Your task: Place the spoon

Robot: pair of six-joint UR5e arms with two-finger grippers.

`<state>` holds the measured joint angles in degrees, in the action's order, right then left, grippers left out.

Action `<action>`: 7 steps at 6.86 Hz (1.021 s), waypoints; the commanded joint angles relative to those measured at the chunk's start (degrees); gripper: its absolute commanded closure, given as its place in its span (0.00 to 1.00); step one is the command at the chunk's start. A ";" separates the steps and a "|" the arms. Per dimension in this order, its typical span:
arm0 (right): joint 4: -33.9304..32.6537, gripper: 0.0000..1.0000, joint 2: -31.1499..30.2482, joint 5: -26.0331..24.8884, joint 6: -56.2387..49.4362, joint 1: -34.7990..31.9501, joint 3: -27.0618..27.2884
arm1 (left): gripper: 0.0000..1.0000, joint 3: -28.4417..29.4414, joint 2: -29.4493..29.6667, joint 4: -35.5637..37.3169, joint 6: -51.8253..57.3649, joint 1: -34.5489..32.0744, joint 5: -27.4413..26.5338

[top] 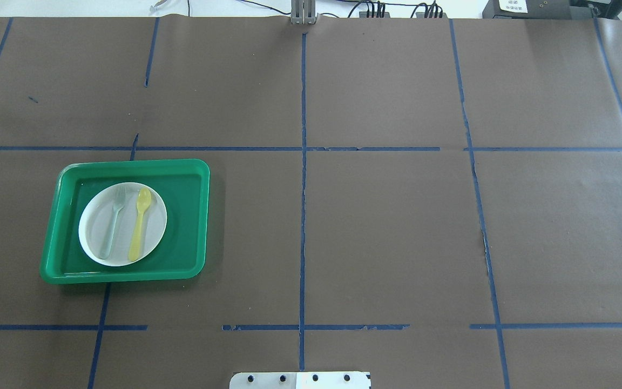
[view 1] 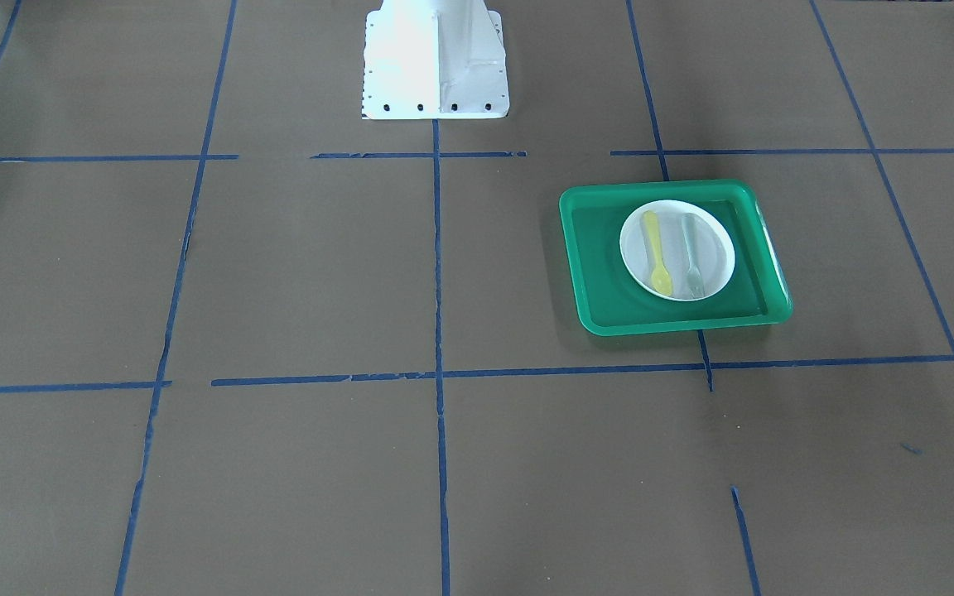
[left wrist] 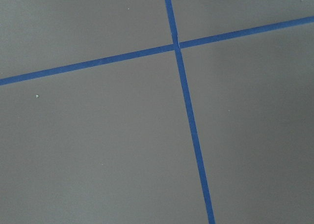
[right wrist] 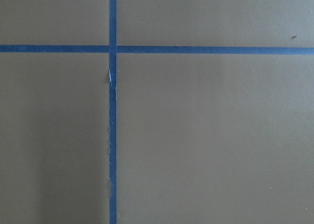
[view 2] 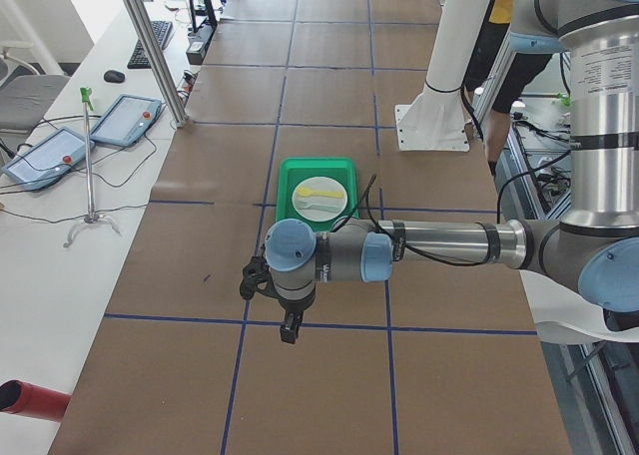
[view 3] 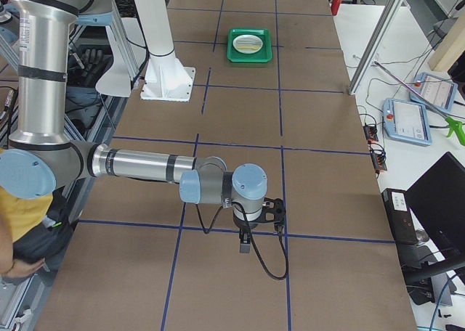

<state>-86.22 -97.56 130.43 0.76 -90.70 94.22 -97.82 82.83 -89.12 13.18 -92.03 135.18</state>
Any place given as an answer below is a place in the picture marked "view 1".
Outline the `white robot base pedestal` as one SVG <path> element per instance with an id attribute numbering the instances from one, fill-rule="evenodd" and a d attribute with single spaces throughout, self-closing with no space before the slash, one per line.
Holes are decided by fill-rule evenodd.
<path id="1" fill-rule="evenodd" d="M 484 1 L 383 1 L 364 34 L 361 117 L 508 116 L 503 19 Z"/>

